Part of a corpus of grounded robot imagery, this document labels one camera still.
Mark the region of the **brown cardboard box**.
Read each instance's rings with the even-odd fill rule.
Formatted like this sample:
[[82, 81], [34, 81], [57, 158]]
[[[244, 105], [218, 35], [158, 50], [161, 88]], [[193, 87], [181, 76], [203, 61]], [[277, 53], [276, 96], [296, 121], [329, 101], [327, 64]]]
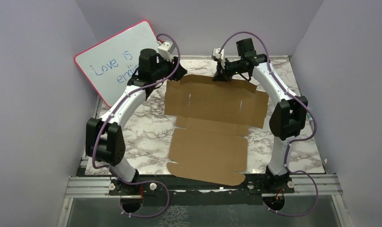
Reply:
[[245, 80], [214, 82], [189, 74], [168, 81], [164, 113], [176, 117], [168, 171], [192, 180], [241, 184], [249, 129], [263, 127], [268, 102], [266, 92]]

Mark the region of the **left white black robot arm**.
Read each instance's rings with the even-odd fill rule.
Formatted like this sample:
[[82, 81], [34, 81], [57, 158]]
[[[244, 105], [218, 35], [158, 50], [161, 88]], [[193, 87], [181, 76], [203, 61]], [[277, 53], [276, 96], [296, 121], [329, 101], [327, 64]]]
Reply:
[[167, 80], [179, 81], [186, 75], [180, 59], [180, 56], [170, 56], [170, 51], [141, 50], [138, 67], [119, 100], [101, 117], [90, 118], [86, 123], [85, 148], [92, 167], [107, 169], [121, 182], [127, 194], [139, 189], [136, 179], [139, 172], [124, 157], [126, 146], [122, 129], [159, 84]]

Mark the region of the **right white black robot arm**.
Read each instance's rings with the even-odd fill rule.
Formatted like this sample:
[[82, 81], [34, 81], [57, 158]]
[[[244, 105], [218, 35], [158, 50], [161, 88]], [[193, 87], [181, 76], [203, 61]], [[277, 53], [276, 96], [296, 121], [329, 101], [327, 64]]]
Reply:
[[287, 163], [290, 154], [290, 142], [300, 135], [305, 127], [308, 100], [297, 96], [281, 81], [273, 70], [266, 54], [257, 54], [250, 38], [236, 42], [239, 60], [225, 58], [223, 48], [215, 48], [211, 58], [217, 62], [217, 71], [213, 81], [231, 82], [234, 75], [247, 73], [254, 78], [269, 95], [275, 109], [269, 120], [269, 128], [274, 135], [272, 156], [265, 170], [263, 186], [268, 192], [284, 189], [289, 181], [290, 171]]

